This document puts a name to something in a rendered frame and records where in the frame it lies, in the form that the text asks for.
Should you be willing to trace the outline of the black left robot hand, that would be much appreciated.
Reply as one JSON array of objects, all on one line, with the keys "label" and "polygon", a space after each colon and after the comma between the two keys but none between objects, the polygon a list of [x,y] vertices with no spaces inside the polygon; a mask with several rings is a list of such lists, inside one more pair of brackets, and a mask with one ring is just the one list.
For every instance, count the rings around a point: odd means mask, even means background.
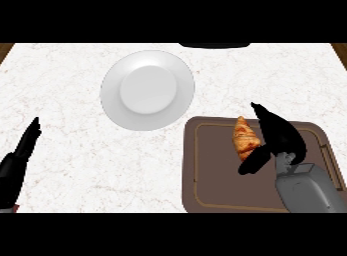
[{"label": "black left robot hand", "polygon": [[16,204],[27,163],[40,134],[38,118],[34,118],[21,136],[15,151],[6,154],[0,162],[0,209],[10,208]]}]

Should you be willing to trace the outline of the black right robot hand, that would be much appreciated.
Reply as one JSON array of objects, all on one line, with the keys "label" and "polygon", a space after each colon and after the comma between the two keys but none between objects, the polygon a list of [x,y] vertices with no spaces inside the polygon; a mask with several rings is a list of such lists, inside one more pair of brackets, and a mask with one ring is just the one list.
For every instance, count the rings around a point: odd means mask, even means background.
[{"label": "black right robot hand", "polygon": [[273,114],[260,104],[251,107],[258,118],[264,144],[258,146],[242,161],[238,173],[255,174],[275,156],[276,174],[292,173],[306,158],[306,143],[291,123]]}]

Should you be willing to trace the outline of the golden brown croissant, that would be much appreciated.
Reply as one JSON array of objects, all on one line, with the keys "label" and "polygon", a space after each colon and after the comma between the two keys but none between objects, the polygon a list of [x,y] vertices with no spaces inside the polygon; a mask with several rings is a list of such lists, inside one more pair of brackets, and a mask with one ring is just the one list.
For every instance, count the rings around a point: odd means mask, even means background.
[{"label": "golden brown croissant", "polygon": [[238,117],[232,133],[232,142],[241,161],[245,161],[261,141],[242,116]]}]

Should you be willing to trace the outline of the brown rectangular tray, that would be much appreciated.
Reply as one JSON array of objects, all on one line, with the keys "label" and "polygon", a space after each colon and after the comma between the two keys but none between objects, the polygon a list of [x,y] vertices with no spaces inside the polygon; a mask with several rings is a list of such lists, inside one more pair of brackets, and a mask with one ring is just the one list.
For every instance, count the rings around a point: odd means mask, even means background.
[{"label": "brown rectangular tray", "polygon": [[[275,159],[255,174],[239,175],[232,134],[235,118],[193,117],[185,125],[182,204],[190,213],[286,213],[275,189]],[[328,172],[347,206],[347,187],[326,134],[310,122],[289,121],[306,142],[304,163]]]}]

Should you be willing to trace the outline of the white round plate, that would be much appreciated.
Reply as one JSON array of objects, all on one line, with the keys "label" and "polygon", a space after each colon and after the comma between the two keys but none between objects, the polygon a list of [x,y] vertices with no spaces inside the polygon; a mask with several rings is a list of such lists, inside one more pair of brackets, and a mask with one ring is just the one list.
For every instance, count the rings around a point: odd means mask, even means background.
[{"label": "white round plate", "polygon": [[183,60],[168,52],[143,50],[122,57],[106,72],[102,109],[124,129],[152,131],[182,117],[193,93],[193,76]]}]

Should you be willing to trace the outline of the black rounded object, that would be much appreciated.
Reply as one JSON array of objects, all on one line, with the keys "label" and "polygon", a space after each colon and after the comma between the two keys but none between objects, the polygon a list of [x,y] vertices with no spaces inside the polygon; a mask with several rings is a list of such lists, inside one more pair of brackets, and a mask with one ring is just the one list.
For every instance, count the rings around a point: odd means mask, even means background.
[{"label": "black rounded object", "polygon": [[249,43],[179,43],[183,47],[199,48],[199,49],[230,49],[242,48],[249,45]]}]

